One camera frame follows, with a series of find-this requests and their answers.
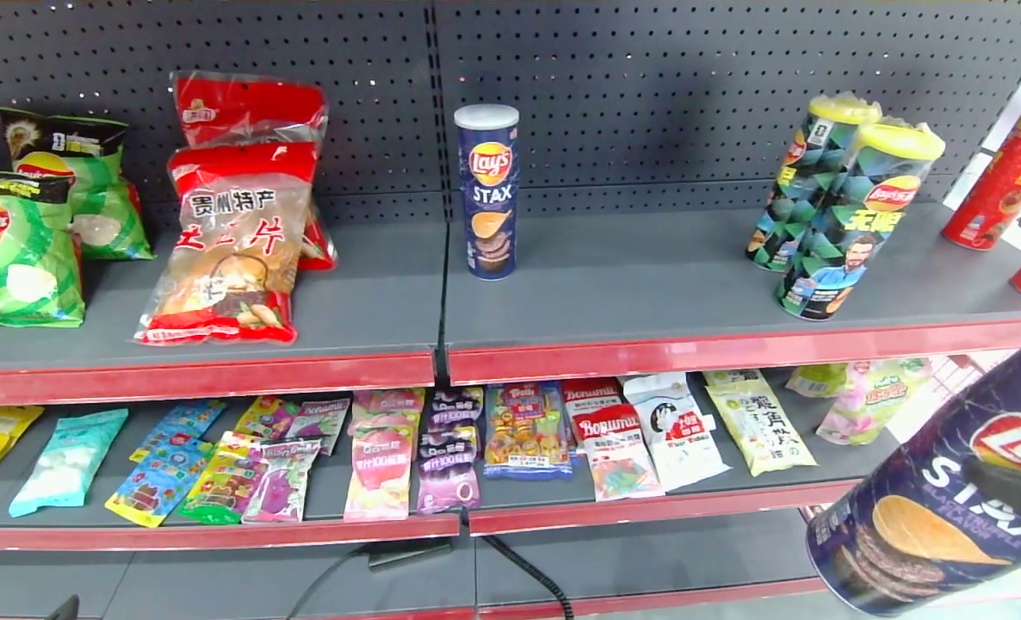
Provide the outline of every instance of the light blue candy bag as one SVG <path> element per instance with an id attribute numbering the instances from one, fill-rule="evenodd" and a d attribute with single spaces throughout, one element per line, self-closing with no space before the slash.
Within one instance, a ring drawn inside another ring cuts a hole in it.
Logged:
<path id="1" fill-rule="evenodd" d="M 97 468 L 128 417 L 128 409 L 114 409 L 55 423 L 32 475 L 9 504 L 9 517 L 42 507 L 85 506 Z"/>

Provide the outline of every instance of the green lay's chip bag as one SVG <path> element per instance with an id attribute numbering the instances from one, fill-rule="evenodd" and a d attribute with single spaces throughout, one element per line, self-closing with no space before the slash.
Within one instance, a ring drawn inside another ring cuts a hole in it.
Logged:
<path id="1" fill-rule="evenodd" d="M 138 197 L 120 177 L 128 125 L 11 108 L 0 108 L 0 116 L 14 172 L 72 180 L 70 231 L 82 240 L 83 258 L 155 258 L 140 220 Z"/>
<path id="2" fill-rule="evenodd" d="M 67 178 L 0 173 L 0 326 L 82 325 L 69 189 Z"/>

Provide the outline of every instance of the red shelf edge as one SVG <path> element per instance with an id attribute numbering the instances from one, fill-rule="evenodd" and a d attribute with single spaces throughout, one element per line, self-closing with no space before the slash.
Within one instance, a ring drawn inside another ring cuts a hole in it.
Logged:
<path id="1" fill-rule="evenodd" d="M 649 609 L 734 603 L 735 601 L 753 600 L 753 598 L 800 595 L 800 593 L 824 591 L 825 588 L 825 582 L 821 581 L 821 578 L 806 577 L 787 581 L 771 581 L 769 584 L 684 589 L 677 592 L 651 593 L 651 595 L 590 598 L 590 600 L 573 601 L 573 609 L 577 617 L 586 617 L 594 615 L 594 613 L 645 612 Z M 563 617 L 563 612 L 561 605 L 550 601 L 550 603 L 481 607 L 480 617 L 483 620 L 542 620 L 549 617 Z"/>
<path id="2" fill-rule="evenodd" d="M 456 536 L 455 514 L 403 521 L 156 527 L 0 527 L 0 551 L 190 551 Z"/>
<path id="3" fill-rule="evenodd" d="M 431 350 L 415 350 L 342 357 L 0 371 L 0 404 L 115 403 L 430 385 Z"/>
<path id="4" fill-rule="evenodd" d="M 552 377 L 824 365 L 1021 348 L 1021 319 L 944 326 L 723 335 L 683 340 L 448 348 L 454 385 Z"/>
<path id="5" fill-rule="evenodd" d="M 707 491 L 617 503 L 557 504 L 550 507 L 480 509 L 469 515 L 472 536 L 533 532 L 538 529 L 617 525 L 714 517 L 766 510 L 796 509 L 811 504 L 834 503 L 859 480 L 837 480 L 774 486 L 769 489 Z"/>

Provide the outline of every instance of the white can lid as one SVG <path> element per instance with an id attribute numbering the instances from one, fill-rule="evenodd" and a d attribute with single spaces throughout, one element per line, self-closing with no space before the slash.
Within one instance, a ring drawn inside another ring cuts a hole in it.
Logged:
<path id="1" fill-rule="evenodd" d="M 458 108 L 453 112 L 453 123 L 460 129 L 475 131 L 506 129 L 519 125 L 519 110 L 510 106 L 495 105 L 495 103 L 480 103 L 480 105 Z"/>

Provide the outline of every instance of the yellow can lid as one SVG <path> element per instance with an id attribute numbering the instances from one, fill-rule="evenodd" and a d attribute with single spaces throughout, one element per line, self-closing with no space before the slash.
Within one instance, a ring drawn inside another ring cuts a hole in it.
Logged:
<path id="1" fill-rule="evenodd" d="M 946 142 L 932 133 L 927 123 L 913 126 L 900 117 L 888 116 L 860 127 L 856 142 L 891 156 L 920 161 L 934 161 L 946 149 Z"/>
<path id="2" fill-rule="evenodd" d="M 864 125 L 881 117 L 881 106 L 877 101 L 868 103 L 865 99 L 856 97 L 852 91 L 844 91 L 834 97 L 814 97 L 810 101 L 810 113 L 834 123 Z"/>

